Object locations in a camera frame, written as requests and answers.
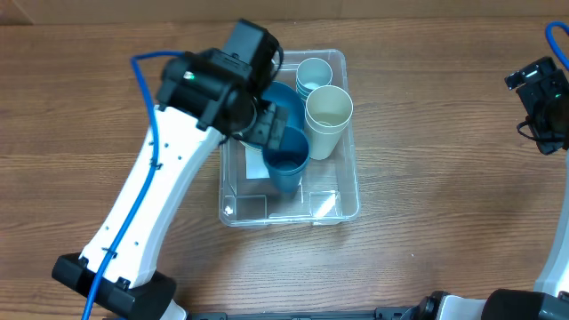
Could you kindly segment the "dark blue bowl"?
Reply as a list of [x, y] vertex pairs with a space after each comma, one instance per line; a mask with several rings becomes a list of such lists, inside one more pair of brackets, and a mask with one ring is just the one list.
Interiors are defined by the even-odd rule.
[[287, 84], [273, 82], [260, 97], [250, 103], [252, 119], [234, 138], [257, 148], [279, 149], [284, 144], [285, 129], [301, 130], [304, 104]]

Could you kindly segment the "grey small cup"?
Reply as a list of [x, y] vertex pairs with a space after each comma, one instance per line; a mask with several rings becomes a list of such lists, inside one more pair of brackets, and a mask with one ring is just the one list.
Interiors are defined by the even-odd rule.
[[303, 90], [315, 90], [317, 87], [330, 84], [332, 80], [333, 70], [325, 60], [309, 58], [297, 68], [296, 82]]

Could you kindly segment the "dark blue tall cup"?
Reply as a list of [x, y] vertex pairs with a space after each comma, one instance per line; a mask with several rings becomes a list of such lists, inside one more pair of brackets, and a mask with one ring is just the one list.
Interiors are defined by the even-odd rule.
[[303, 172], [287, 174], [286, 172], [270, 172], [269, 178], [274, 187], [283, 193], [295, 192], [301, 184]]
[[304, 171], [309, 162], [310, 145], [303, 130], [285, 127], [279, 149], [264, 148], [263, 162], [270, 178], [293, 176]]

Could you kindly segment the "cream tall cup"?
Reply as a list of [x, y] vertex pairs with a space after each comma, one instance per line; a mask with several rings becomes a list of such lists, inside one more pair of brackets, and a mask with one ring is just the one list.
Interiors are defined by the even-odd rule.
[[310, 144], [310, 157], [324, 160], [330, 156], [347, 127], [348, 123], [331, 126], [324, 121], [313, 123], [306, 120], [304, 130]]
[[342, 88], [325, 85], [315, 89], [306, 100], [306, 120], [325, 131], [345, 127], [354, 111], [353, 100]]

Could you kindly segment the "light blue small cup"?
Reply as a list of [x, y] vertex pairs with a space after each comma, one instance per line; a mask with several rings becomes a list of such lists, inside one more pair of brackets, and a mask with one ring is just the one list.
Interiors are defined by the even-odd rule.
[[296, 91], [297, 93], [301, 96], [301, 98], [303, 100], [306, 100], [308, 98], [308, 96], [310, 95], [310, 92], [307, 92], [306, 90], [304, 90], [301, 86], [299, 86], [298, 84], [296, 85]]

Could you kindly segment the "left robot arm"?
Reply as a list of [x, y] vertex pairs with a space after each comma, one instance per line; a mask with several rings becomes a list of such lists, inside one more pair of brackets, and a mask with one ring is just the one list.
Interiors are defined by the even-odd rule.
[[81, 252], [61, 255], [52, 277], [122, 319], [184, 319], [175, 282], [156, 269], [165, 235], [196, 174], [220, 145], [277, 148], [286, 111], [262, 94], [280, 70], [280, 46], [166, 51], [157, 94], [131, 59], [148, 113], [140, 153], [111, 211]]

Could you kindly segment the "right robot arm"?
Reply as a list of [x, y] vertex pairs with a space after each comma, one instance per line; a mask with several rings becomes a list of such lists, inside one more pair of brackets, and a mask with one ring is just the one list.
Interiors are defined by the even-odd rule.
[[[530, 128], [529, 139], [542, 154], [568, 149], [568, 80], [560, 69], [525, 68], [508, 76], [527, 117], [517, 129]], [[567, 319], [568, 199], [563, 201], [554, 243], [532, 291], [498, 289], [487, 299], [466, 299], [433, 292], [409, 308], [403, 319]]]

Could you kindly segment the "white label in container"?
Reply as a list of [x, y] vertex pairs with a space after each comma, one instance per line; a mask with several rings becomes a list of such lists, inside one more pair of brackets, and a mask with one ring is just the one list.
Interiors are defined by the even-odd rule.
[[267, 179], [269, 177], [262, 153], [258, 149], [247, 148], [245, 150], [245, 169], [248, 180]]

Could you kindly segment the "clear plastic storage container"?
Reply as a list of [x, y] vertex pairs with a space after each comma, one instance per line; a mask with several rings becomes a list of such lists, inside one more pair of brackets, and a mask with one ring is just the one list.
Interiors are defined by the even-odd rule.
[[[338, 86], [349, 93], [346, 59], [336, 49], [285, 52], [276, 82], [289, 85], [297, 93], [297, 68], [309, 58], [325, 60], [333, 70], [333, 80], [328, 85]], [[301, 101], [304, 104], [302, 130], [305, 133], [306, 100], [301, 98]], [[269, 177], [248, 180], [245, 169], [247, 148], [260, 150], [250, 144], [230, 140], [220, 152], [220, 220], [225, 225], [240, 228], [296, 223], [333, 225], [353, 220], [359, 214], [351, 119], [330, 156], [324, 160], [309, 156], [301, 184], [293, 193], [278, 191]]]

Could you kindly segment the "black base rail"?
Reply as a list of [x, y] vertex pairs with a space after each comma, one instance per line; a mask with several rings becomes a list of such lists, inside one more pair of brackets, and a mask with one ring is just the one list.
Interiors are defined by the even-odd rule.
[[411, 319], [416, 307], [380, 307], [374, 310], [259, 313], [228, 315], [226, 313], [193, 313], [188, 320], [399, 320]]

